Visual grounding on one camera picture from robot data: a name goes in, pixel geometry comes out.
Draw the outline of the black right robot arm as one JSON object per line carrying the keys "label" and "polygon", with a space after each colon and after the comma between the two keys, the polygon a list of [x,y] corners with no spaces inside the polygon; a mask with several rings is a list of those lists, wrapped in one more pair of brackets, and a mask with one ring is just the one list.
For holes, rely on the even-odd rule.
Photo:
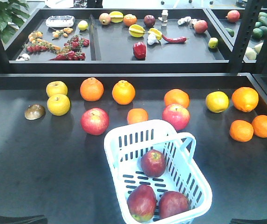
{"label": "black right robot arm", "polygon": [[230,221],[231,224],[267,224],[267,219],[236,219]]}

